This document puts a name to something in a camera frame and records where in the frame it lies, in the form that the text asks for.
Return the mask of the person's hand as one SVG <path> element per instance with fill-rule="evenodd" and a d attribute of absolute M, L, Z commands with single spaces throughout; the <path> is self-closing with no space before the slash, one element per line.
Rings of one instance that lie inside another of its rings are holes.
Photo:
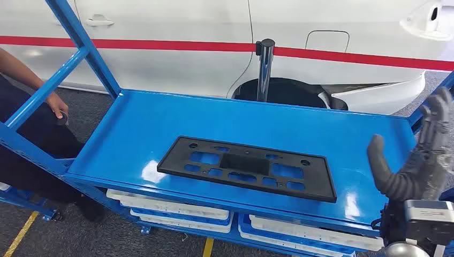
<path fill-rule="evenodd" d="M 69 124 L 69 107 L 56 93 L 51 93 L 47 96 L 46 103 L 55 114 L 58 125 Z"/>

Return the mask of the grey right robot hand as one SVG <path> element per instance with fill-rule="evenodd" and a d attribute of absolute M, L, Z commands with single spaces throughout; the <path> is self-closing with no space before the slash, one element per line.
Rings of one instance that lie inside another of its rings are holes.
<path fill-rule="evenodd" d="M 367 147 L 375 187 L 389 200 L 438 200 L 452 172 L 453 150 L 449 143 L 452 95 L 446 87 L 437 89 L 421 107 L 423 125 L 416 146 L 397 173 L 392 173 L 383 155 L 383 137 L 372 136 Z"/>

